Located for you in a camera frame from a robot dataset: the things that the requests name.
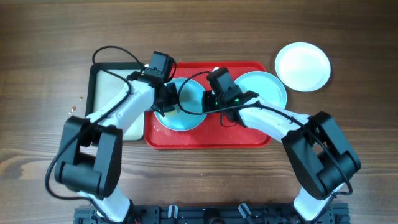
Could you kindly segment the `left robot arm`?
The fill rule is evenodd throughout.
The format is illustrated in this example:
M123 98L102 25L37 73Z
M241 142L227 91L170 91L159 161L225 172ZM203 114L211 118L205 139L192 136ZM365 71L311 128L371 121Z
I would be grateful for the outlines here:
M133 208L118 187L124 133L143 112L163 113L170 104L169 72L145 68L122 81L119 94L100 110L67 119L59 151L47 170L78 193L76 199L92 203L108 223L126 222Z

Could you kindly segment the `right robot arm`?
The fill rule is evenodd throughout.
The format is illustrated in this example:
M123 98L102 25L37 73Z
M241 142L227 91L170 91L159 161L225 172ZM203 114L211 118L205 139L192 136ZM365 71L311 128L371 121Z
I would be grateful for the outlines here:
M345 195L353 192L352 176L361 162L330 114L298 114L268 103L248 91L226 101L212 91L204 91L203 111L220 112L231 122L256 129L279 141L302 188L294 209L308 222L316 220L337 196L343 185Z

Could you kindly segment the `light blue plate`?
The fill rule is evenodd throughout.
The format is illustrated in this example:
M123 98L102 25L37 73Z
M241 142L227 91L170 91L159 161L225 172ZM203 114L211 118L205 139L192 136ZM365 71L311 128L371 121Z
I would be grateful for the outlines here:
M191 112L202 112L202 97L205 89L195 80L189 80L182 88L180 93L180 104L182 107ZM161 116L155 112L158 121L168 129L174 131L188 131L197 127L204 121L206 115L191 115L180 109L176 105L178 113L175 116Z

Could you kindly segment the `white plate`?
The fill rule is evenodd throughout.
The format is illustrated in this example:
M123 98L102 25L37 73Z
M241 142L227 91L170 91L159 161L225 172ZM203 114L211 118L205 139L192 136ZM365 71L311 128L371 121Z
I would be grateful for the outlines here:
M311 92L323 88L329 81L331 63L319 47L306 42L294 42L278 52L275 71L287 87Z

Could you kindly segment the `green yellow sponge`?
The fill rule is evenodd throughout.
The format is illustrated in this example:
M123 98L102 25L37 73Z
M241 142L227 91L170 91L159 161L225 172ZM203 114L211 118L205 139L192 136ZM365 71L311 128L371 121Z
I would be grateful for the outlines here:
M178 110L174 106L168 106L163 110L163 116L175 116L178 113Z

